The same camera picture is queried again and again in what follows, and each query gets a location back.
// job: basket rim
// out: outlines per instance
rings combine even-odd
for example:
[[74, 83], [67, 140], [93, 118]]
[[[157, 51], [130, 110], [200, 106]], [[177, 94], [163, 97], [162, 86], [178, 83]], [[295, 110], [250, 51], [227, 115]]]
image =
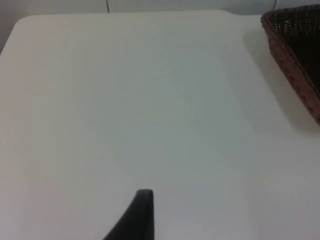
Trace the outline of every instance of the basket rim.
[[280, 34], [278, 34], [276, 27], [274, 26], [274, 24], [271, 22], [271, 19], [270, 19], [271, 16], [274, 16], [276, 14], [297, 13], [297, 12], [304, 12], [308, 10], [320, 10], [320, 4], [303, 5], [303, 6], [297, 6], [297, 7], [291, 7], [291, 8], [281, 8], [276, 10], [270, 10], [264, 13], [261, 16], [260, 20], [261, 20], [262, 27], [264, 28], [268, 37], [279, 42], [279, 47], [281, 47], [282, 49], [284, 49], [286, 52], [289, 53], [293, 62], [302, 72], [305, 78], [305, 81], [308, 83], [310, 88], [312, 88], [316, 96], [320, 99], [320, 89], [317, 89], [314, 82], [311, 80], [311, 78], [307, 74], [305, 68], [301, 65], [300, 61], [298, 60], [297, 55], [294, 53], [292, 48], [287, 44], [286, 40]]

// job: wicker basket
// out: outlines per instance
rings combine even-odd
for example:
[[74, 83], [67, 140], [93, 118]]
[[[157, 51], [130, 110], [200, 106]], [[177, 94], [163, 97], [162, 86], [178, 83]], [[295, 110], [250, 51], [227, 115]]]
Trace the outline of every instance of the wicker basket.
[[320, 125], [320, 4], [269, 11], [261, 23], [272, 56]]

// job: black object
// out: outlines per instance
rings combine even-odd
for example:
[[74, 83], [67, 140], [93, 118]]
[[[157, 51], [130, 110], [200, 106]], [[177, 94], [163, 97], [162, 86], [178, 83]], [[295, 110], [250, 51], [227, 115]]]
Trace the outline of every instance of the black object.
[[138, 190], [123, 216], [103, 240], [154, 240], [154, 193]]

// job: white table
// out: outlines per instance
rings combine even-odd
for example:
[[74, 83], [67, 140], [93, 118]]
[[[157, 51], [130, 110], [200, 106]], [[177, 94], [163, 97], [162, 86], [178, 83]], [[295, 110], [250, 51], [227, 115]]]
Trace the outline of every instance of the white table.
[[320, 127], [259, 16], [32, 16], [0, 56], [0, 236], [100, 240], [141, 188], [156, 240], [316, 240]]

